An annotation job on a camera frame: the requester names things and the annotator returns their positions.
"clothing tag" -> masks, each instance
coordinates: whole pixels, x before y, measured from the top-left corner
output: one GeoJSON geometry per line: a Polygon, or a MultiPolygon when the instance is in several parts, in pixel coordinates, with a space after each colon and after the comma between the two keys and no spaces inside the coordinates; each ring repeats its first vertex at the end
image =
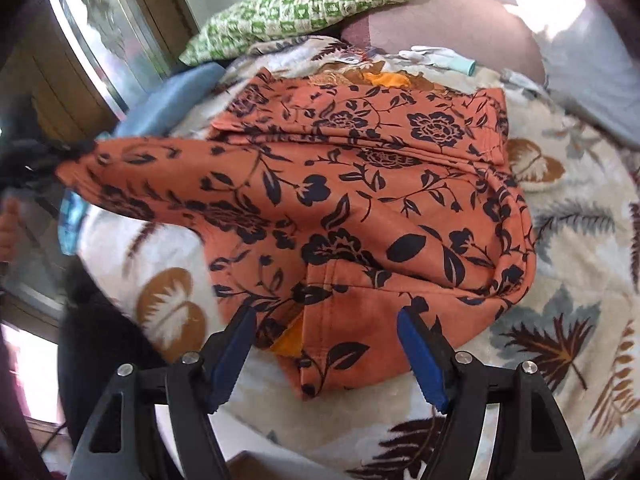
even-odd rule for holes
{"type": "Polygon", "coordinates": [[[364,59],[364,56],[358,54],[342,54],[337,60],[342,63],[348,63],[350,65],[356,65],[364,59]]]}

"blue gripper pad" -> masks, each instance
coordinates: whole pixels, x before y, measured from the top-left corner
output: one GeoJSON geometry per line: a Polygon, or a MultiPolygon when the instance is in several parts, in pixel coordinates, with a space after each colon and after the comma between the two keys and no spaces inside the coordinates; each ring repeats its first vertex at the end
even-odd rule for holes
{"type": "Polygon", "coordinates": [[[231,392],[236,386],[240,370],[255,340],[255,310],[249,308],[239,321],[235,317],[225,330],[231,332],[222,354],[211,371],[209,382],[212,386],[212,394],[209,396],[209,408],[213,413],[219,406],[231,397],[231,392]]]}
{"type": "Polygon", "coordinates": [[[449,398],[445,392],[443,372],[404,308],[398,313],[398,339],[409,359],[422,396],[440,413],[447,413],[449,398]]]}

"brown pillow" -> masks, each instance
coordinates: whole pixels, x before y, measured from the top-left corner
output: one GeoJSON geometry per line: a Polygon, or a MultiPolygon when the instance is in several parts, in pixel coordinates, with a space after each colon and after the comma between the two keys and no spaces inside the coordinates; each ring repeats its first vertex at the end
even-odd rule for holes
{"type": "Polygon", "coordinates": [[[531,31],[498,0],[409,0],[359,15],[342,38],[388,54],[413,45],[445,46],[498,72],[511,68],[537,83],[545,81],[531,31]]]}

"metal screw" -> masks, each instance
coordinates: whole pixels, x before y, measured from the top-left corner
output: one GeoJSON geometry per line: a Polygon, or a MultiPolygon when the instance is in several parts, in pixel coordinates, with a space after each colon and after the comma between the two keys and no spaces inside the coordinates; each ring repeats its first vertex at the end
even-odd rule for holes
{"type": "Polygon", "coordinates": [[[182,356],[182,362],[186,365],[192,365],[200,360],[200,354],[197,352],[187,352],[182,356]]]}
{"type": "Polygon", "coordinates": [[[128,375],[131,375],[132,371],[133,371],[133,365],[129,363],[124,363],[123,365],[120,365],[118,367],[118,375],[120,377],[126,377],[128,375]]]}
{"type": "Polygon", "coordinates": [[[538,365],[533,361],[524,361],[522,363],[522,370],[526,374],[534,374],[538,371],[538,365]]]}
{"type": "Polygon", "coordinates": [[[474,358],[469,352],[458,352],[456,354],[456,361],[461,365],[468,365],[474,358]]]}

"bed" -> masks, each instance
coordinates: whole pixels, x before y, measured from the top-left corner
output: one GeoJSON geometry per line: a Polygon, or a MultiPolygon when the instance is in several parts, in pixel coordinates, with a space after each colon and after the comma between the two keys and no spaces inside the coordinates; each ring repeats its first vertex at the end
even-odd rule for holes
{"type": "MultiPolygon", "coordinates": [[[[212,119],[262,68],[276,78],[309,76],[319,86],[375,84],[393,75],[408,89],[504,90],[507,150],[532,216],[538,266],[526,297],[462,349],[496,366],[535,361],[586,478],[612,478],[640,437],[639,153],[593,121],[567,113],[534,75],[537,83],[508,68],[478,66],[467,76],[326,36],[254,45],[172,136],[206,138],[212,119]]],[[[91,206],[79,254],[167,360],[224,327],[209,277],[216,262],[205,260],[189,230],[91,206]]],[[[418,478],[444,420],[411,374],[302,401],[276,357],[257,349],[224,409],[282,446],[363,479],[418,478]]],[[[486,477],[496,423],[497,409],[490,407],[474,479],[486,477]]]]}

